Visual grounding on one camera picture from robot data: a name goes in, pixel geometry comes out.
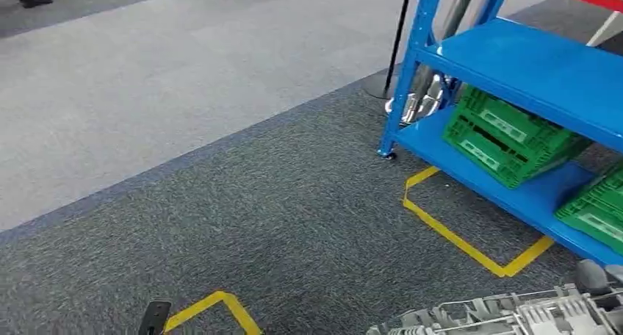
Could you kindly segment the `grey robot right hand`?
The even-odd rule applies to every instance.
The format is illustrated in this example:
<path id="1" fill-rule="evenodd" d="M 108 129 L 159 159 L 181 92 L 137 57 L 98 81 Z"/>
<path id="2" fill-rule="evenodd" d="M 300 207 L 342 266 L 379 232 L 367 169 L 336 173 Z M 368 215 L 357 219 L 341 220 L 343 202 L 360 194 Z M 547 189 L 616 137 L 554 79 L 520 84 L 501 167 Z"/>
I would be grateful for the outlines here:
<path id="1" fill-rule="evenodd" d="M 575 284 L 578 292 L 590 294 L 596 305 L 606 311 L 622 306 L 622 301 L 619 299 L 619 296 L 622 296 L 622 289 L 619 290 L 619 294 L 613 295 L 616 290 L 610 286 L 609 276 L 622 284 L 622 266 L 609 264 L 602 268 L 593 260 L 583 259 L 577 263 L 575 269 Z"/>

